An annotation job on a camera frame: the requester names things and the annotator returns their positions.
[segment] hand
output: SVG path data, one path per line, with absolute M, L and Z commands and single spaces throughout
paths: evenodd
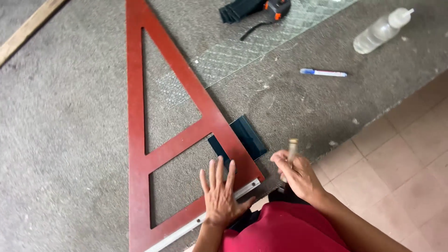
M 209 179 L 210 186 L 207 185 L 205 172 L 199 172 L 201 186 L 204 190 L 206 220 L 204 223 L 225 229 L 236 218 L 240 217 L 255 201 L 255 197 L 250 198 L 242 204 L 238 204 L 233 197 L 233 181 L 235 180 L 235 161 L 230 162 L 227 181 L 223 182 L 224 161 L 223 157 L 218 157 L 218 167 L 215 168 L 215 160 L 210 160 Z
M 288 151 L 280 150 L 271 156 L 271 161 L 277 165 L 280 176 L 285 176 L 289 186 L 297 197 L 313 205 L 319 201 L 326 191 L 317 179 L 308 159 L 296 156 L 293 164 L 287 162 Z

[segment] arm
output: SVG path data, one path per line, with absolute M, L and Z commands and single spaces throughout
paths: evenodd
M 282 150 L 274 153 L 271 161 L 279 167 L 280 176 L 286 177 L 294 193 L 327 218 L 350 250 L 410 252 L 326 192 L 306 158 L 296 157 L 291 166 L 286 161 L 287 157 L 288 152 Z
M 232 160 L 227 181 L 224 183 L 222 180 L 224 161 L 221 156 L 218 157 L 217 168 L 215 168 L 215 161 L 210 160 L 210 186 L 207 185 L 204 170 L 200 171 L 199 178 L 204 191 L 206 217 L 199 231 L 199 237 L 193 252 L 217 252 L 220 248 L 225 228 L 249 209 L 255 201 L 255 197 L 252 197 L 242 204 L 237 203 L 233 197 L 235 171 L 235 161 Z

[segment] plastic bottle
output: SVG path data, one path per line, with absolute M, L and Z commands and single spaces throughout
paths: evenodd
M 353 41 L 355 51 L 360 54 L 370 53 L 384 44 L 411 20 L 414 9 L 398 8 L 389 15 L 380 17 L 373 25 L 365 29 Z

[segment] wooden plank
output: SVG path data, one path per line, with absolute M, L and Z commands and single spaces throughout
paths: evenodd
M 66 0 L 47 0 L 0 47 L 0 67 Z

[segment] tile floor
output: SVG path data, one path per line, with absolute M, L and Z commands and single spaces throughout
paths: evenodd
M 325 190 L 410 250 L 448 251 L 448 71 L 313 168 Z

